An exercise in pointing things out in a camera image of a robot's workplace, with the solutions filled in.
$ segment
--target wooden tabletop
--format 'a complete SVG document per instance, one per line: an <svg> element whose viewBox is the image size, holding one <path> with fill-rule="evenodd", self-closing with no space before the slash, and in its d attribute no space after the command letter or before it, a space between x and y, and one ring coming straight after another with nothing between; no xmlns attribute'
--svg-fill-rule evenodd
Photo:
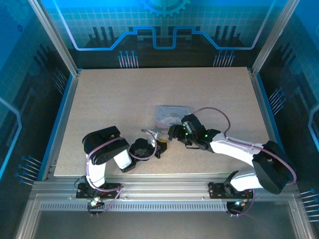
<svg viewBox="0 0 319 239"><path fill-rule="evenodd" d="M82 138L90 132L115 125L129 144L146 138L141 129L154 128L160 105L216 107L231 120L229 136L255 143L269 139L247 68L82 70L54 175L85 175ZM207 129L227 128L218 112L205 110L197 116ZM226 155L187 150L173 140L161 159L139 162L127 174L228 173L249 168ZM122 172L110 160L106 174Z"/></svg>

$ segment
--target perforated metal strip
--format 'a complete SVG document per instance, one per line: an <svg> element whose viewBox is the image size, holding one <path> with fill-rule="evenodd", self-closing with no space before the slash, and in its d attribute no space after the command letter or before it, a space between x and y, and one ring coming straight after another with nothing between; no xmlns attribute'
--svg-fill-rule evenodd
<svg viewBox="0 0 319 239"><path fill-rule="evenodd" d="M102 211L109 205L97 208ZM86 211L87 202L42 202L42 211ZM111 212L216 212L226 211L226 202L116 202Z"/></svg>

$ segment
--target gear graphic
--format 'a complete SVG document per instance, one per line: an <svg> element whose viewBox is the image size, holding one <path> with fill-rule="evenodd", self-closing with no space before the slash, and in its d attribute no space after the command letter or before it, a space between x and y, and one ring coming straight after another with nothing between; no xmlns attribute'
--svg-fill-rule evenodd
<svg viewBox="0 0 319 239"><path fill-rule="evenodd" d="M173 16L174 13L179 14L181 9L185 10L185 5L190 0L142 0L141 4L145 10L155 13L156 16L167 17Z"/></svg>
<svg viewBox="0 0 319 239"><path fill-rule="evenodd" d="M26 21L29 16L30 5L28 0L0 0L0 6L5 6L18 24Z"/></svg>

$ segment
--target enclosure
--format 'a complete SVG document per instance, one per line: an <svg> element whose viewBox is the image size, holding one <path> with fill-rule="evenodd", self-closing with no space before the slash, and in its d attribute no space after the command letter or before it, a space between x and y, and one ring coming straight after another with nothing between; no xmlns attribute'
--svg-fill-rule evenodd
<svg viewBox="0 0 319 239"><path fill-rule="evenodd" d="M318 9L316 0L0 0L0 237L317 238ZM249 165L176 140L127 173L108 162L107 182L124 189L91 219L76 198L82 138L116 125L132 144L160 105L223 110L232 137L277 142L297 183L279 195L256 189L252 210L230 217L231 200L211 199L207 183ZM227 128L218 113L198 117Z"/></svg>

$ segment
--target blue edge trim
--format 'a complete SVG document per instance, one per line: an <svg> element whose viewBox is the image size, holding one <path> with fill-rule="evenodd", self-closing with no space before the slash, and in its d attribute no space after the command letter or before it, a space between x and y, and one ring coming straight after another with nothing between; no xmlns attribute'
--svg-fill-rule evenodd
<svg viewBox="0 0 319 239"><path fill-rule="evenodd" d="M273 114L271 112L270 104L268 102L266 91L265 91L265 88L264 88L264 85L263 85L263 82L261 80L261 77L260 77L259 73L257 74L257 80L258 80L258 84L259 84L259 87L260 87L260 90L261 90L262 97L263 97L263 99L265 101L266 110L267 110L266 113L269 115L271 127L274 130L274 134L275 134L275 138L276 138L277 144L281 147L282 150L284 150L284 146L283 146L283 143L281 142L281 139L280 139L280 136L279 136L279 132L278 132L278 128L277 128L277 125L276 125L276 122L275 122L275 118L274 118L274 116L273 116Z"/></svg>
<svg viewBox="0 0 319 239"><path fill-rule="evenodd" d="M66 97L67 97L67 95L69 93L69 90L70 90L72 79L73 79L73 76L70 74L69 79L68 79L68 83L66 85L66 88L65 88L65 91L64 91L64 94L63 94L63 97L62 97L62 101L61 101L61 104L60 104L60 107L59 107L59 111L58 111L58 114L56 116L56 119L55 119L55 122L54 122L54 125L53 125L53 129L52 129L52 133L51 133L51 136L50 136L50 139L49 139L49 142L48 142L48 146L46 147L46 150L45 150L45 154L44 154L43 161L42 161L42 164L41 164L41 167L40 167L40 170L39 170L39 174L38 174L38 177L36 179L37 181L41 181L41 179L43 177L43 174L45 172L45 168L46 168L46 165L48 163L48 159L49 159L50 151L52 149L52 145L53 145L53 141L54 141L54 138L55 138L55 135L56 135L56 131L57 131L59 123L61 121L63 108L64 108L64 105L65 105L65 102L66 102Z"/></svg>
<svg viewBox="0 0 319 239"><path fill-rule="evenodd" d="M69 80L68 80L68 84L66 85L66 89L65 89L62 101L61 101L61 105L60 105L58 114L57 114L56 119L55 119L55 123L54 123L53 129L52 129L52 133L51 133L51 136L50 136L50 139L49 139L49 143L48 143L48 146L46 148L46 151L45 151L45 154L44 154L44 157L43 157L43 161L42 161L42 165L40 167L40 171L39 171L39 174L38 174L38 177L37 177L37 181L41 181L41 178L42 178L42 176L44 174L44 171L45 171L45 168L46 168L46 164L48 163L49 154L50 154L50 151L52 149L52 145L53 145L53 141L54 141L54 138L55 138L55 135L56 135L56 131L57 131L58 125L59 125L60 120L61 120L62 111L63 111L64 105L65 105L65 102L66 102L66 97L67 97L67 95L69 93L69 90L70 90L72 78L73 78L72 75L70 75ZM276 138L277 144L282 149L284 149L283 144L282 144L281 139L280 139L280 136L279 136L279 132L278 132L278 128L277 128L277 125L276 125L276 122L275 122L275 118L274 118L274 116L273 116L273 114L271 112L271 108L270 108L269 102L267 100L266 91L265 91L265 88L264 88L264 85L263 85L263 82L261 80L261 77L260 77L259 73L257 74L257 80L258 80L258 84L259 84L260 89L261 89L262 97L263 97L263 99L265 101L266 110L267 110L266 113L269 115L271 127L274 130L274 134L275 134L275 138Z"/></svg>

